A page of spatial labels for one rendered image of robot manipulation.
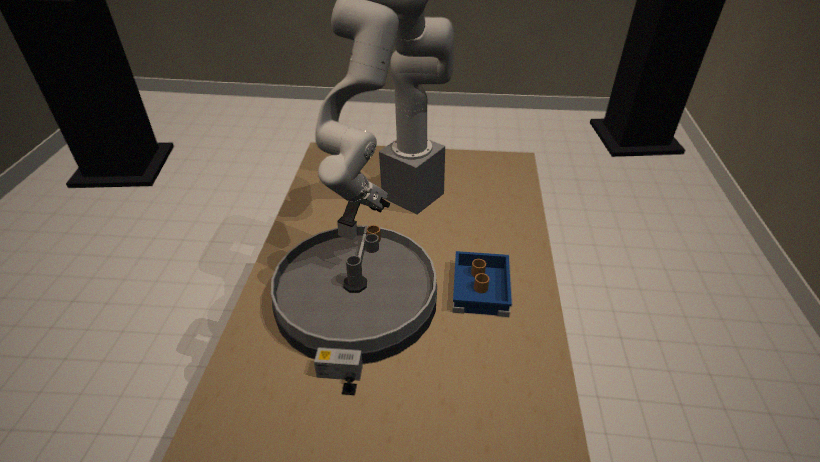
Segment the bronze bushing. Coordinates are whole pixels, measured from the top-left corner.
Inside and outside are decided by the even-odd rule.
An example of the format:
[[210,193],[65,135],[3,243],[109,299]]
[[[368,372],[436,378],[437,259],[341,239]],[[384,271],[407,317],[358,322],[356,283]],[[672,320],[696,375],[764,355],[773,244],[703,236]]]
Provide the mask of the bronze bushing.
[[380,234],[380,227],[379,226],[376,226],[376,225],[369,226],[367,228],[367,235],[368,234],[376,234],[379,237],[379,242],[380,242],[381,234]]
[[474,290],[476,292],[486,293],[488,291],[488,286],[489,286],[489,276],[488,275],[486,275],[484,273],[480,273],[480,274],[477,274],[475,276]]
[[486,262],[484,260],[482,260],[482,259],[473,260],[472,270],[471,270],[471,274],[472,274],[473,277],[475,277],[479,273],[484,273],[485,274],[485,270],[486,270]]

